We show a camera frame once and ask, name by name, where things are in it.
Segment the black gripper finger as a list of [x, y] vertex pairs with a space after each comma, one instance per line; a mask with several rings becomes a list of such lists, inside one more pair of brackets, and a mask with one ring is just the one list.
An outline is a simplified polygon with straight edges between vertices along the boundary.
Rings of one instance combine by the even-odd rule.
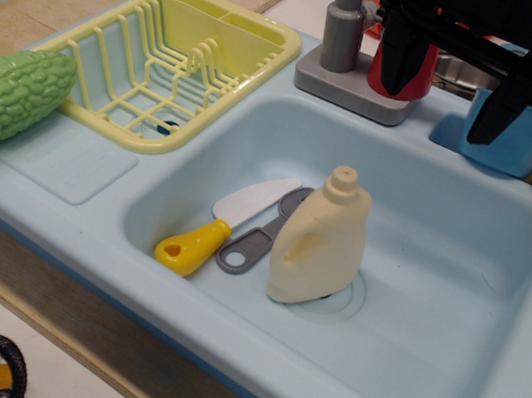
[[429, 39], [402, 16], [392, 15], [382, 37], [383, 85], [390, 94], [399, 93], [419, 72]]
[[481, 105], [466, 139], [472, 144], [489, 145], [529, 106], [532, 106], [532, 80], [522, 76], [505, 77]]

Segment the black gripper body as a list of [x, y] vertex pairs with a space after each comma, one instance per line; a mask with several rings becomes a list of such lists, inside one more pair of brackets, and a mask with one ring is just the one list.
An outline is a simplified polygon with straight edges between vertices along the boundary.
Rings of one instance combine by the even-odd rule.
[[380, 7], [384, 29], [402, 16], [431, 44], [500, 82], [532, 80], [532, 0], [381, 0]]

